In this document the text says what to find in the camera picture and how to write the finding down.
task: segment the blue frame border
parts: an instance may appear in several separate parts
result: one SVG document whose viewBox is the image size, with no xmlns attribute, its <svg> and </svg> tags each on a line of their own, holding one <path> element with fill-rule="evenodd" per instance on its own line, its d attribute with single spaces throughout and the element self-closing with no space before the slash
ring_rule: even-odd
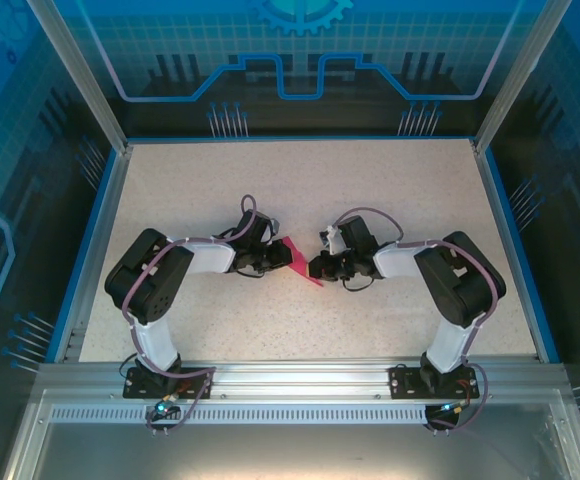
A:
<svg viewBox="0 0 580 480">
<path fill-rule="evenodd" d="M 559 354 L 554 343 L 554 338 L 552 337 L 552 331 L 550 330 L 550 325 L 548 324 L 546 313 L 543 309 L 543 305 L 541 304 L 541 299 L 539 298 L 539 290 L 537 290 L 537 284 L 535 283 L 534 277 L 532 276 L 528 257 L 526 256 L 526 251 L 523 248 L 523 243 L 521 242 L 521 235 L 519 234 L 519 230 L 517 229 L 517 226 L 514 222 L 512 208 L 510 207 L 510 202 L 508 201 L 505 189 L 503 188 L 501 175 L 499 174 L 499 169 L 497 168 L 497 164 L 490 147 L 486 149 L 485 157 L 488 163 L 488 168 L 492 173 L 492 179 L 494 180 L 494 187 L 496 189 L 497 196 L 501 201 L 501 207 L 503 209 L 503 214 L 506 220 L 506 227 L 510 232 L 512 246 L 519 260 L 519 265 L 521 266 L 521 273 L 526 282 L 530 303 L 532 304 L 532 309 L 534 310 L 534 314 L 537 319 L 539 335 L 541 336 L 541 341 L 543 342 L 543 346 L 546 350 L 548 361 L 550 363 L 559 363 L 561 360 L 559 359 Z"/>
<path fill-rule="evenodd" d="M 110 155 L 108 156 L 106 168 L 103 171 L 103 177 L 101 178 L 101 183 L 99 184 L 99 190 L 97 190 L 97 196 L 95 197 L 94 203 L 92 205 L 90 217 L 88 218 L 88 224 L 86 225 L 86 230 L 83 233 L 81 245 L 79 246 L 79 252 L 77 253 L 74 268 L 72 269 L 72 274 L 70 275 L 68 288 L 66 289 L 66 294 L 63 297 L 63 303 L 61 304 L 61 310 L 59 310 L 57 323 L 55 324 L 54 332 L 52 334 L 52 338 L 50 339 L 50 345 L 48 346 L 48 351 L 46 352 L 45 358 L 46 363 L 53 363 L 54 358 L 56 357 L 57 352 L 59 350 L 59 346 L 61 344 L 61 337 L 63 336 L 63 330 L 66 328 L 66 324 L 68 322 L 68 314 L 70 313 L 70 308 L 72 307 L 74 295 L 77 290 L 77 284 L 79 283 L 79 277 L 81 276 L 81 272 L 83 271 L 86 253 L 88 252 L 88 248 L 90 247 L 90 241 L 92 240 L 94 227 L 97 224 L 99 214 L 101 213 L 103 197 L 106 194 L 106 190 L 110 182 L 112 169 L 115 165 L 115 162 L 117 161 L 118 161 L 117 152 L 116 150 L 112 149 L 110 151 Z"/>
</svg>

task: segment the black mounting bracket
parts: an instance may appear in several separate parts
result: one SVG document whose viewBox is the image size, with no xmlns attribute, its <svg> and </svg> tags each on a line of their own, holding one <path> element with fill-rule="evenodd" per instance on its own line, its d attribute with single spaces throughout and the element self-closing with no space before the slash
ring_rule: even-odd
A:
<svg viewBox="0 0 580 480">
<path fill-rule="evenodd" d="M 177 373 L 194 373 L 199 371 L 198 368 L 180 368 Z M 207 374 L 193 378 L 182 378 L 176 380 L 174 386 L 172 384 L 158 384 L 146 374 L 144 369 L 132 367 L 128 369 L 126 374 L 126 381 L 123 386 L 123 398 L 149 398 L 160 399 L 173 393 L 179 392 L 180 399 L 193 400 L 199 394 L 199 390 L 203 387 L 206 381 Z M 208 385 L 205 392 L 201 395 L 201 399 L 210 398 L 210 391 L 212 384 Z"/>
<path fill-rule="evenodd" d="M 467 392 L 459 380 L 470 385 L 470 398 L 479 398 L 479 385 L 474 369 L 460 365 L 453 371 L 442 375 L 442 382 L 436 391 L 430 391 L 421 377 L 420 367 L 397 365 L 388 369 L 388 385 L 393 400 L 464 400 Z"/>
</svg>

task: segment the gear graphic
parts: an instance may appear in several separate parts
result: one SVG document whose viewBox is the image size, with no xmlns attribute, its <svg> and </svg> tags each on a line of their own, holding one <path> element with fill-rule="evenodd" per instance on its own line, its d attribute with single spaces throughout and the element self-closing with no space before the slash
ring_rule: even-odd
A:
<svg viewBox="0 0 580 480">
<path fill-rule="evenodd" d="M 280 28 L 284 35 L 295 32 L 302 36 L 306 31 L 316 35 L 320 29 L 330 28 L 353 5 L 352 0 L 251 0 L 250 6 L 270 28 Z"/>
<path fill-rule="evenodd" d="M 0 0 L 0 41 L 9 49 L 28 33 L 28 16 L 25 0 Z"/>
</svg>

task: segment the metal strip with slots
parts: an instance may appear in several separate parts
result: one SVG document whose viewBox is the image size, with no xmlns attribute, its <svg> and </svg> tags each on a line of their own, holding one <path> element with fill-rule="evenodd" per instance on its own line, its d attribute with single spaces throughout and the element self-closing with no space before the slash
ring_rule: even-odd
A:
<svg viewBox="0 0 580 480">
<path fill-rule="evenodd" d="M 145 424 L 143 405 L 56 406 L 50 423 Z M 182 412 L 160 423 L 176 423 Z M 423 405 L 199 405 L 188 419 L 197 425 L 385 425 L 424 424 Z"/>
</svg>

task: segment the enclosure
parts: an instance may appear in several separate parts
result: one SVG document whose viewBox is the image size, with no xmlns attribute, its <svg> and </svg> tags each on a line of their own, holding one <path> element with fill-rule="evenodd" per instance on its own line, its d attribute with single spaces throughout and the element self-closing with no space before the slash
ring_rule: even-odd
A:
<svg viewBox="0 0 580 480">
<path fill-rule="evenodd" d="M 442 319 L 428 279 L 302 267 L 186 276 L 172 341 L 216 371 L 153 438 L 106 277 L 244 194 L 307 261 L 357 206 L 474 241 L 507 292 L 469 428 L 395 397 Z M 0 478 L 122 476 L 580 478 L 580 0 L 0 1 Z"/>
</svg>

